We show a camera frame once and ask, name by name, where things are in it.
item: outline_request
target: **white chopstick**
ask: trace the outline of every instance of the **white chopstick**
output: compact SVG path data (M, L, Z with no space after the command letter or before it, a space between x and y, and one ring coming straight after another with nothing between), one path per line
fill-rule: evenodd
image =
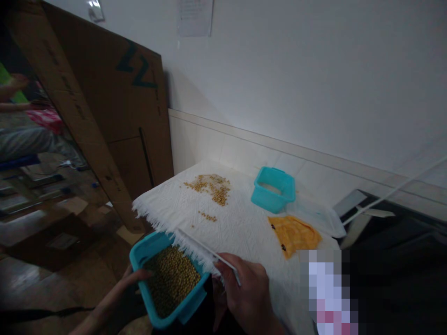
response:
M213 255L215 258L221 260L223 263L225 263L226 265L228 265L234 273L234 276L236 277L236 281L237 284L239 286L241 286L241 282L239 280L239 274L237 273L237 270L234 266L232 266L230 263L228 263L225 259L223 259L221 256L219 256L217 253L215 253L213 250L211 250L209 247L207 247L206 245L204 245L203 243L201 243L199 240L196 240L194 237L192 237L191 235L187 234L185 231L183 231L180 228L177 228L177 231L180 232L181 235L184 235L185 237L187 237L188 239L190 239L191 241L193 241L194 243L198 244L199 246L202 247L202 249L205 249L205 251L207 251L208 253L210 253L211 255Z

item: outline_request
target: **white wall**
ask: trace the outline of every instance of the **white wall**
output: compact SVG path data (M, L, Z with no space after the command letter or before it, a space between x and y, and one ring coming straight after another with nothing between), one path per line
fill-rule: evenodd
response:
M405 177L258 135L191 114L169 110L174 173L203 159L217 161L253 179L262 166L295 178L296 189L333 207L354 189L386 195ZM391 201L447 220L447 189L413 181Z
M215 0L212 36L182 39L175 0L101 2L162 55L174 109L403 175L447 153L442 0Z

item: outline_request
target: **pink cloth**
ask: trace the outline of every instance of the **pink cloth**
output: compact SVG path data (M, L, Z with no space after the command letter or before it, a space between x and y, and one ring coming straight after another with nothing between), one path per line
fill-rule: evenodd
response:
M39 126L42 126L56 135L61 135L64 123L54 108L45 110L27 110L28 117Z

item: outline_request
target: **pile of soybeans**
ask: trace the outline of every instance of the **pile of soybeans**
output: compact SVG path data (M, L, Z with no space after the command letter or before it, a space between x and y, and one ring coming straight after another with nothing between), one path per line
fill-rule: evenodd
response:
M217 174L200 174L193 182L184 183L187 187L211 195L213 201L221 206L228 205L228 191L230 190L230 181Z
M167 247L143 267L154 274L148 279L149 292L162 319L168 317L200 281L196 268L178 247Z

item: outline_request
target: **orange cloth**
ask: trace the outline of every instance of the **orange cloth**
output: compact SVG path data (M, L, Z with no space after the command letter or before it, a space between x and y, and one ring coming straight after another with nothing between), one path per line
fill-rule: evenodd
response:
M297 250L316 249L321 236L312 226L294 216L269 217L286 259Z

